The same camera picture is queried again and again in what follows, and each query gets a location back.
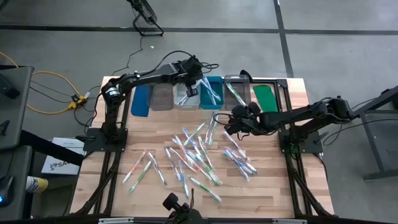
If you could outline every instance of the concrete floor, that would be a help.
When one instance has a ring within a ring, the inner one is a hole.
[[[149,0],[149,3],[162,27],[279,27],[273,0]],[[286,29],[398,30],[395,0],[280,0],[279,3]],[[119,27],[131,26],[132,19],[131,9],[124,0],[12,0],[0,12],[3,24]],[[398,84],[397,35],[287,34],[286,39],[294,77],[304,78],[311,102],[341,95],[355,105]],[[125,67],[127,56],[139,49],[139,40],[136,32],[0,30],[0,51],[20,65],[35,67],[36,71],[65,75],[84,93],[99,85],[103,76]],[[142,48],[124,72],[152,68],[166,53],[186,50],[202,61],[219,63],[215,73],[220,75],[245,69],[255,77],[287,77],[286,55],[282,53],[279,34],[168,32],[164,37],[144,38]],[[184,55],[174,55],[169,61],[181,57]],[[0,64],[10,62],[0,57]],[[41,75],[33,79],[73,93],[57,78]],[[68,100],[62,95],[57,98]],[[29,103],[42,110],[57,111],[65,107],[33,91]],[[89,102],[88,107],[92,108],[93,103]],[[90,116],[91,113],[78,111],[82,121]],[[338,128],[330,125],[322,131],[334,132]],[[46,139],[83,134],[72,112],[47,116],[27,110],[24,129]],[[397,222],[398,178],[366,183],[362,180],[363,175],[377,171],[362,127],[343,132],[324,150],[337,215]],[[54,202],[51,195],[70,192],[69,188],[47,192],[47,196],[41,197],[40,214],[62,213],[66,201]]]

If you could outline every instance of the plastic bin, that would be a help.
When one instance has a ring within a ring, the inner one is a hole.
[[[210,99],[210,95],[207,93],[207,88],[200,85],[200,106],[205,110],[218,110],[224,104],[224,93],[223,93],[223,78],[219,76],[207,77],[210,82],[211,88],[219,94],[221,101],[216,100],[216,105],[213,105]]]
[[[228,82],[239,94],[242,100],[248,105],[251,102],[249,77],[247,75],[226,75],[224,77],[225,109],[230,111],[235,106],[239,105],[236,97],[225,86]]]
[[[174,106],[178,110],[197,110],[200,104],[200,88],[197,87],[198,94],[196,96],[188,97],[188,100],[183,105],[178,105],[179,101],[187,94],[187,87],[184,84],[176,84],[173,87]]]
[[[147,104],[153,111],[173,109],[173,86],[168,83],[148,85]]]

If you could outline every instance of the wooden table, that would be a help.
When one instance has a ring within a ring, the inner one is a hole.
[[[103,85],[111,77],[104,77]],[[301,78],[287,79],[289,84],[289,94],[293,108],[308,105],[307,93],[304,81]],[[282,97],[282,107],[285,110],[285,101]],[[251,90],[252,101],[257,101],[253,90]],[[94,120],[93,126],[100,127],[104,121],[104,101],[99,99],[97,105],[98,115]],[[122,153],[119,166],[118,179],[114,193],[113,217],[167,217],[170,212],[163,206],[162,202],[173,192],[179,197],[179,203],[187,202],[182,183],[177,181],[167,156],[164,146],[171,146],[177,151],[180,149],[172,142],[172,137],[177,134],[185,140],[182,127],[186,127],[192,133],[200,123],[209,121],[212,111],[152,111],[150,110],[147,118],[136,117],[129,113],[127,128],[129,137],[127,140],[126,151]],[[204,139],[206,128],[200,134]],[[277,134],[272,136],[248,136],[243,141],[237,141],[239,146],[246,151],[251,159],[251,164],[258,170],[258,175],[247,182],[239,173],[236,166],[227,161],[221,155],[224,146],[233,148],[230,142],[222,135],[224,129],[217,125],[214,135],[214,143],[209,147],[211,162],[215,167],[216,175],[223,181],[221,187],[216,187],[205,179],[203,174],[196,174],[196,179],[209,186],[214,193],[222,198],[222,203],[218,203],[212,196],[198,187],[195,188],[195,208],[203,217],[213,218],[274,218],[274,217],[293,217],[292,199],[290,196],[289,181],[284,156],[280,153]],[[126,184],[122,180],[133,163],[136,162],[143,150],[151,152],[168,183],[163,187],[159,176],[153,167],[137,186],[137,189],[128,194],[127,190],[137,180],[137,176],[147,164],[148,158],[137,167],[136,171],[129,178]],[[103,163],[103,152],[95,152],[83,161],[80,175],[76,186],[71,212],[77,211],[88,200],[98,185],[101,167]],[[303,165],[307,184],[318,201],[324,208],[333,213],[331,198],[326,182],[325,172],[320,161],[311,154],[303,154]],[[193,172],[184,169],[185,174]],[[188,188],[193,187],[190,180],[187,180]],[[106,203],[108,190],[105,189],[102,209]],[[303,198],[298,190],[300,208],[304,211]]]

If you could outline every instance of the blue bin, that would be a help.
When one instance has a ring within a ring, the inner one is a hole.
[[[223,93],[223,78],[221,77],[207,77],[210,82],[211,88],[219,94],[221,102],[216,100],[216,105],[211,102],[210,95],[207,93],[206,87],[200,85],[200,105],[205,110],[218,110],[224,104],[224,93]]]

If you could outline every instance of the yellow cable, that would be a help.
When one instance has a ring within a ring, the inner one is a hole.
[[[6,54],[0,52],[0,55],[5,56],[8,60],[10,60],[10,61],[15,65],[15,67],[19,68],[18,65],[17,65],[17,63],[15,63],[15,61],[13,61],[13,59],[11,59],[10,57],[8,57]],[[74,89],[74,91],[77,93],[77,95],[79,96],[79,98],[81,98],[81,95],[80,95],[79,91],[77,91],[77,89],[75,88],[75,86],[74,86],[67,78],[65,78],[63,75],[60,75],[60,74],[55,73],[55,72],[48,72],[48,71],[34,72],[32,75],[36,75],[36,74],[51,74],[51,75],[55,75],[55,76],[58,76],[58,77],[64,79],[64,80]],[[31,105],[28,105],[28,104],[26,104],[26,107],[28,107],[28,108],[31,109],[32,111],[35,111],[35,112],[38,112],[38,113],[42,113],[42,114],[60,114],[60,113],[63,113],[63,112],[66,112],[66,111],[72,109],[72,108],[73,108],[73,103],[74,103],[74,102],[71,101],[71,103],[68,105],[68,107],[67,107],[66,109],[61,110],[61,111],[56,111],[56,112],[46,112],[46,111],[37,110],[37,109],[33,108]]]

